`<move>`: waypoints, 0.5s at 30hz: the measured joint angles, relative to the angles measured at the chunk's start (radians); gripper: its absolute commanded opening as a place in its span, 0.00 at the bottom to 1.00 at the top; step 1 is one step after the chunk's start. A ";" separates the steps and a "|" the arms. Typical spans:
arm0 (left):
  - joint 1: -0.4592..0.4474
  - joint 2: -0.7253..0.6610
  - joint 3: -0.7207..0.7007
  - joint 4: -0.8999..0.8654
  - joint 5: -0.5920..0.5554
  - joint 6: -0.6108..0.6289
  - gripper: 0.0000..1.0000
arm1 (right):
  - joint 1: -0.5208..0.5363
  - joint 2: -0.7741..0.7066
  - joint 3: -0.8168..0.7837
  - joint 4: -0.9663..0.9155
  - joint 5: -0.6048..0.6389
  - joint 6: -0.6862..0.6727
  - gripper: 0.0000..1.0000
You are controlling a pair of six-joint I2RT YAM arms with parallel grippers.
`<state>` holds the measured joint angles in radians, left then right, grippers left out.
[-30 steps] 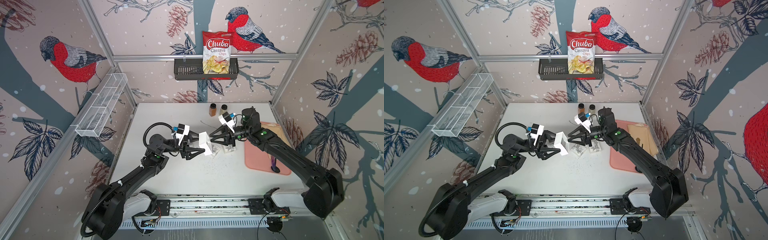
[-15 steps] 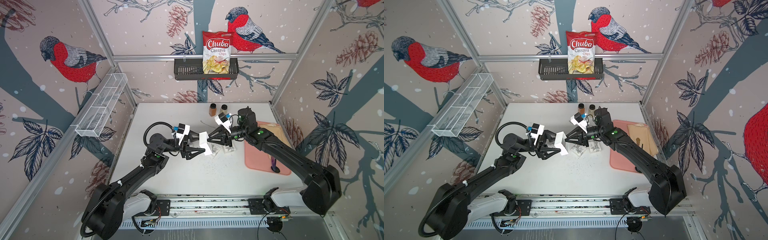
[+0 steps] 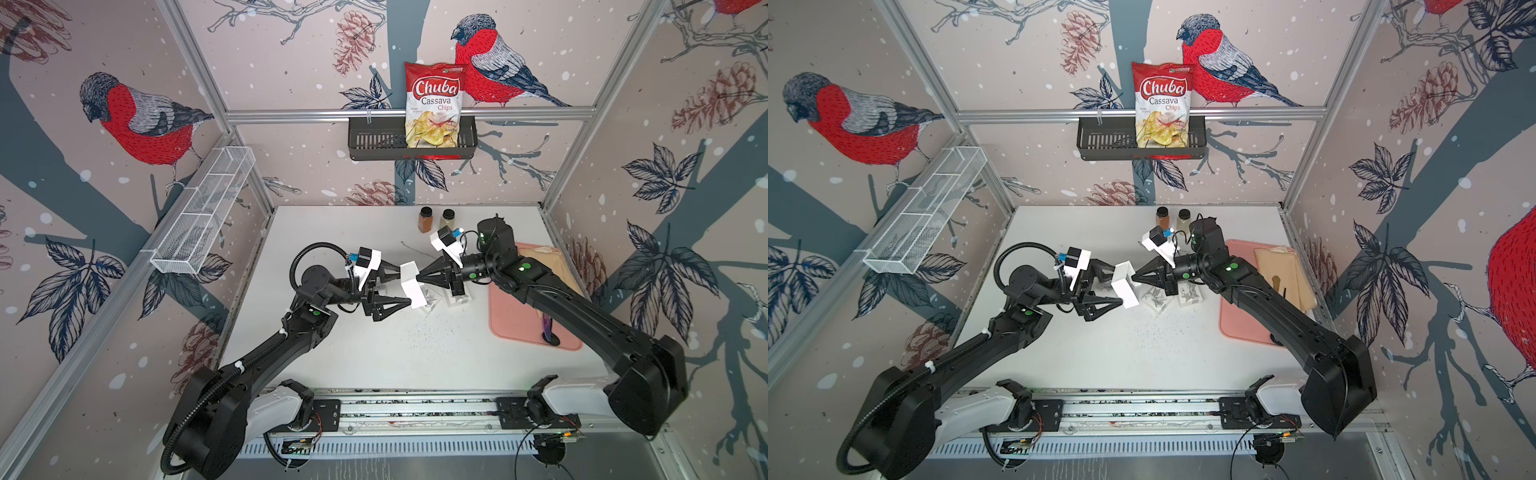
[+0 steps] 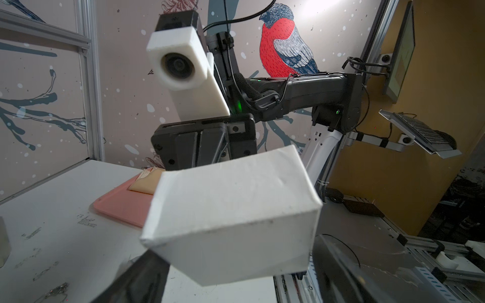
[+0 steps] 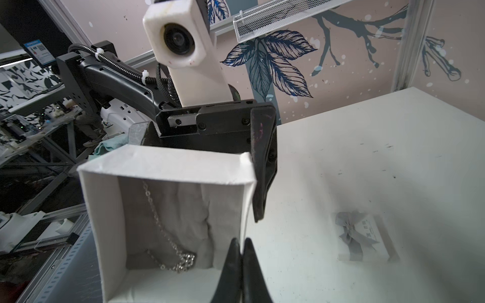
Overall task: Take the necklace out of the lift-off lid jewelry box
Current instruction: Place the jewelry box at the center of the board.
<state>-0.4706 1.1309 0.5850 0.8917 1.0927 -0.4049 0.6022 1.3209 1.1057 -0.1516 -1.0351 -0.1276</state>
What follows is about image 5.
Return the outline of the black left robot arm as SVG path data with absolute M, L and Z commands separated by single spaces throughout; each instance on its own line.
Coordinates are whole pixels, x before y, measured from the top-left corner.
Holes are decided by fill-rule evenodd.
M 145 114 L 135 127 L 135 145 L 250 153 L 257 180 L 253 195 L 256 221 L 264 218 L 266 197 L 277 174 L 277 114 L 270 103 L 234 100 L 181 107 L 170 96 L 174 85 L 161 77 L 142 80 L 141 73 L 117 58 L 114 45 L 73 44 L 57 58 L 61 77 L 74 101 L 99 113 L 117 99 Z

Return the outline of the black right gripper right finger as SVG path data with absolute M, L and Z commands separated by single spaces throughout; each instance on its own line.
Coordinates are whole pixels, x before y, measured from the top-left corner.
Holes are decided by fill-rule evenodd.
M 273 303 L 250 238 L 242 254 L 242 299 L 245 303 Z

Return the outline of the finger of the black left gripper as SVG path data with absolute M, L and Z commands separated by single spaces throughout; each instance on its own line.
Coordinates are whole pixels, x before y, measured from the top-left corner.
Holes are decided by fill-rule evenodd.
M 257 106 L 250 112 L 251 158 L 256 175 L 253 195 L 255 222 L 265 216 L 266 197 L 277 173 L 277 118 L 274 106 Z

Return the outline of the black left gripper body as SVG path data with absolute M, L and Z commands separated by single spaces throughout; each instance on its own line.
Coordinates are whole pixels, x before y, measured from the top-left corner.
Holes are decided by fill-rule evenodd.
M 227 102 L 160 111 L 142 145 L 242 154 L 251 151 L 251 129 L 263 103 Z

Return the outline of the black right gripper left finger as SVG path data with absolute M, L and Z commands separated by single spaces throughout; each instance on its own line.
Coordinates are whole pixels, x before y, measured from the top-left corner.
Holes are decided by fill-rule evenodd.
M 239 240 L 233 238 L 211 303 L 241 302 L 242 263 Z

